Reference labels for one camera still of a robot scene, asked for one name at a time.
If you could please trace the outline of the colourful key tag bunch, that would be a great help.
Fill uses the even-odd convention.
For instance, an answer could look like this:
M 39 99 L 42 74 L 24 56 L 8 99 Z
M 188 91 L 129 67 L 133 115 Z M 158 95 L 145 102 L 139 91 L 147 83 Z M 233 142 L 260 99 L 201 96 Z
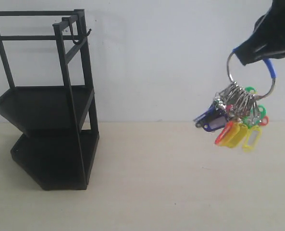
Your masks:
M 269 96 L 274 90 L 276 72 L 270 59 L 264 59 L 272 84 L 266 94 L 258 95 L 255 88 L 244 88 L 234 81 L 230 71 L 233 55 L 235 50 L 230 53 L 226 63 L 230 84 L 215 93 L 209 108 L 193 121 L 197 128 L 202 128 L 206 132 L 221 130 L 214 142 L 216 146 L 232 149 L 243 141 L 243 151 L 250 152 L 261 137 L 261 127 L 269 123 L 266 108 L 258 104 L 258 101 Z

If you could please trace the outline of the black two-tier metal rack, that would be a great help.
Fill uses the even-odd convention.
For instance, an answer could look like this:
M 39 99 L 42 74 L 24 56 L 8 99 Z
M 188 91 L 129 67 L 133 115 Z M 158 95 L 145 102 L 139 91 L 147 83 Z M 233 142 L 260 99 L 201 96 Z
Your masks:
M 42 189 L 85 190 L 99 141 L 85 11 L 0 11 L 0 16 L 60 16 L 53 35 L 3 36 L 0 57 L 9 89 L 0 115 L 22 135 L 11 156 Z M 63 84 L 16 86 L 3 43 L 56 42 Z

